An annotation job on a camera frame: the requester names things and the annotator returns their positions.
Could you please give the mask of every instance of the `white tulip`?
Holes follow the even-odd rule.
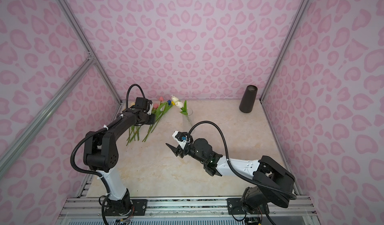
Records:
[[[180,99],[176,98],[175,96],[172,96],[172,101],[176,104],[176,102],[180,101]]]
[[[180,102],[180,101],[175,102],[175,105],[176,105],[178,108],[182,108],[182,107],[184,107],[184,104],[183,104],[182,102]]]

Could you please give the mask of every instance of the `black vase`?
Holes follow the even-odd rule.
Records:
[[[245,89],[243,98],[241,99],[241,103],[239,109],[243,113],[250,113],[253,109],[253,104],[255,103],[257,95],[257,87],[254,85],[248,85]]]

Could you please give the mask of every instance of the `pink leopard print wallpaper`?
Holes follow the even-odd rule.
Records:
[[[322,225],[384,223],[384,0],[314,0],[266,108]]]
[[[121,98],[133,83],[149,98],[240,98],[249,84],[260,96],[300,4],[68,1]]]
[[[92,67],[0,180],[0,223],[55,224],[83,179],[70,165],[72,149],[88,131],[108,124],[116,108]],[[82,153],[76,163],[84,168]]]
[[[0,158],[85,58],[55,0],[0,0]]]

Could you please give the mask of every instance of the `clear glass vase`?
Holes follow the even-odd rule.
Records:
[[[195,125],[195,115],[191,108],[187,108],[188,115],[182,114],[183,117],[183,132],[189,132],[192,126]]]

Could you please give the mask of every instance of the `beige table surface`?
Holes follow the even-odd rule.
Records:
[[[259,101],[251,113],[238,109],[240,100],[188,101],[194,111],[195,123],[209,120],[222,130],[227,141],[229,157],[257,160],[268,155],[283,165],[268,122]],[[131,197],[231,196],[242,195],[254,185],[235,176],[208,175],[199,161],[185,156],[176,157],[166,146],[177,146],[172,134],[182,130],[180,109],[172,107],[161,119],[145,143],[136,141],[126,146],[128,131],[117,141],[119,161],[116,165]],[[148,125],[140,129],[144,138]],[[205,138],[213,150],[225,156],[223,141],[215,127],[199,125],[192,134],[194,140]],[[106,193],[103,183],[93,179],[87,197]]]

